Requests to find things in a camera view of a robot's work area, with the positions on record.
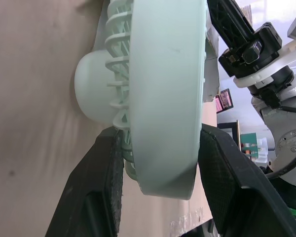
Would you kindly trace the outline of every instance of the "black cable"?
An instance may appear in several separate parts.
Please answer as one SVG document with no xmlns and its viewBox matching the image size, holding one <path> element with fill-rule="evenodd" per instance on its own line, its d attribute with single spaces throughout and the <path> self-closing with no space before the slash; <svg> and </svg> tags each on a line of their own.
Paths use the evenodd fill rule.
<svg viewBox="0 0 296 237">
<path fill-rule="evenodd" d="M 286 112 L 296 113 L 296 108 L 293 107 L 281 106 L 278 109 Z"/>
<path fill-rule="evenodd" d="M 273 173 L 268 173 L 266 174 L 266 177 L 268 179 L 276 179 L 288 172 L 290 172 L 291 170 L 295 169 L 296 168 L 296 157 L 288 164 L 286 165 L 285 167 L 281 168 L 280 170 L 276 171 L 276 172 L 273 172 Z"/>
</svg>

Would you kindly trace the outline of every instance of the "white wall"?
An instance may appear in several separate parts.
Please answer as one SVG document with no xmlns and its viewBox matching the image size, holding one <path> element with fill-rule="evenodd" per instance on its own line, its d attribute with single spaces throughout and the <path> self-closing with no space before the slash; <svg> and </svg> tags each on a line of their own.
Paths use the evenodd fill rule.
<svg viewBox="0 0 296 237">
<path fill-rule="evenodd" d="M 266 137 L 268 147 L 273 149 L 275 144 L 272 133 L 251 105 L 252 96 L 249 90 L 238 88 L 232 79 L 222 80 L 220 90 L 227 88 L 230 90 L 234 108 L 217 114 L 217 123 L 239 120 L 241 133 L 255 132 L 258 138 Z"/>
<path fill-rule="evenodd" d="M 296 0 L 236 0 L 240 7 L 251 6 L 253 28 L 258 29 L 264 22 L 272 22 L 274 28 L 282 38 L 282 45 L 291 41 L 287 37 L 287 30 L 296 18 Z M 219 40 L 219 55 L 227 49 L 222 39 Z M 269 148 L 274 148 L 274 139 L 271 132 L 260 116 L 251 105 L 251 95 L 248 89 L 240 89 L 230 78 L 222 66 L 219 64 L 219 74 L 221 81 L 220 90 L 229 88 L 234 108 L 217 115 L 218 123 L 234 122 L 239 120 L 242 133 L 257 133 L 258 138 L 266 137 Z"/>
</svg>

